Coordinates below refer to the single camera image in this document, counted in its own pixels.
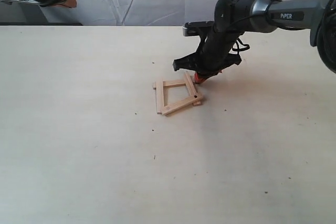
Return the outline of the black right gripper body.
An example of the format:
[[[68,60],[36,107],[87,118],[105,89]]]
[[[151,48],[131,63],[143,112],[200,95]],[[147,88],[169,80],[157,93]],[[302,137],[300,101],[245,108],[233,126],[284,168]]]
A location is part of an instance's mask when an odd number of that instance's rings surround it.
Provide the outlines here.
[[[192,70],[205,75],[212,75],[232,65],[239,65],[241,57],[231,54],[233,45],[241,36],[241,32],[219,32],[212,28],[206,36],[201,37],[197,50],[185,57],[173,61],[174,71]]]

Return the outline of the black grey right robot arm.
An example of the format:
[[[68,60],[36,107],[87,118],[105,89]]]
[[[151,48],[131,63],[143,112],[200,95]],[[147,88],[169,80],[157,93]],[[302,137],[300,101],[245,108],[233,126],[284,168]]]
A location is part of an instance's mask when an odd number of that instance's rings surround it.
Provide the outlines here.
[[[241,63],[240,52],[250,48],[240,39],[244,33],[278,28],[310,30],[310,45],[335,72],[335,0],[218,0],[213,21],[183,26],[184,36],[199,36],[200,43],[194,53],[175,59],[173,69],[194,71],[200,84]]]

